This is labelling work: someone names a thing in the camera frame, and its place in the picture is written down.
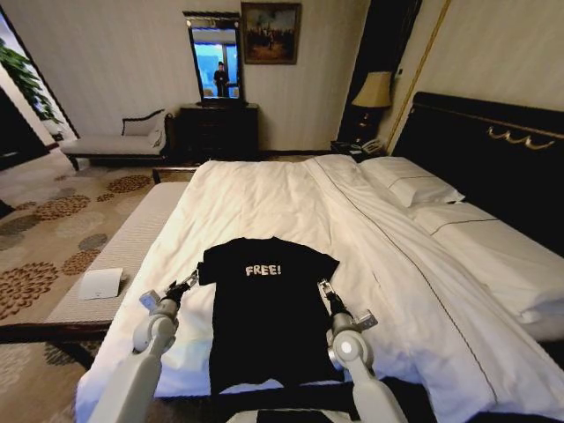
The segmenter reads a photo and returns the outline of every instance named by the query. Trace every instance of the white pillow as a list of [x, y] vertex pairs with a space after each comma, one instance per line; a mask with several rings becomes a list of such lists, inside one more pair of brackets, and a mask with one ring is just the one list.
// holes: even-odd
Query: white pillow
[[157, 120], [155, 121], [151, 132], [149, 132], [149, 135], [147, 136], [151, 147], [160, 146], [167, 137], [165, 132], [165, 119], [167, 117], [167, 112], [163, 110], [155, 117], [157, 117]]
[[389, 189], [404, 207], [464, 199], [455, 188], [403, 157], [365, 160], [360, 168]]
[[123, 119], [123, 130], [122, 135], [139, 135], [148, 136], [154, 129], [155, 125], [158, 124], [159, 120], [164, 119], [165, 110], [157, 110], [151, 113], [146, 118], [126, 118]]
[[413, 216], [519, 322], [564, 315], [564, 258], [471, 204], [429, 205]]

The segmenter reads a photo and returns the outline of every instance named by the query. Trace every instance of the mirror frame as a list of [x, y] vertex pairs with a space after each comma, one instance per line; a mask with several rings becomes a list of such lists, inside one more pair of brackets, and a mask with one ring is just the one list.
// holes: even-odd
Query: mirror frame
[[[197, 77], [197, 86], [200, 90], [200, 102], [198, 105], [202, 106], [228, 106], [246, 104], [245, 90], [243, 89], [243, 69], [242, 69], [242, 48], [241, 48], [241, 15], [236, 11], [184, 11], [184, 18], [186, 19], [186, 26], [188, 27], [188, 36], [190, 41], [190, 48], [192, 50], [192, 57], [194, 58], [194, 65]], [[195, 28], [217, 28], [217, 29], [234, 29], [235, 39], [237, 40], [237, 86], [239, 86], [239, 97], [232, 98], [205, 98], [204, 88], [202, 86], [202, 77], [200, 76], [200, 67], [197, 62], [196, 46], [194, 45], [194, 35], [192, 27]]]

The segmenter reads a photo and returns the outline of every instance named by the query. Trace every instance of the carpet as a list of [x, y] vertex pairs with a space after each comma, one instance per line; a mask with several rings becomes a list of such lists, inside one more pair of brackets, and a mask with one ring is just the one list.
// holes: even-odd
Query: carpet
[[[150, 167], [81, 169], [54, 150], [0, 172], [0, 198], [16, 209], [0, 219], [0, 324], [43, 322], [154, 186]], [[50, 345], [0, 345], [0, 420], [74, 421], [84, 372]]]

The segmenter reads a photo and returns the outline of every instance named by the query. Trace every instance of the mirror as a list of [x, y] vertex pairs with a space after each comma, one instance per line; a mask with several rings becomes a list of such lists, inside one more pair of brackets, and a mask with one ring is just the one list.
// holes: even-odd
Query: mirror
[[184, 17], [202, 102], [242, 101], [239, 13], [185, 11]]

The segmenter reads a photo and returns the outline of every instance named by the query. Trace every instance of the telephone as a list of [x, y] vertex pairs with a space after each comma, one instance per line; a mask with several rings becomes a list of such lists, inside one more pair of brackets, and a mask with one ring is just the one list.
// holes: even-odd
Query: telephone
[[366, 154], [374, 154], [375, 152], [378, 152], [378, 150], [382, 149], [382, 142], [378, 139], [371, 139], [361, 145], [360, 148]]

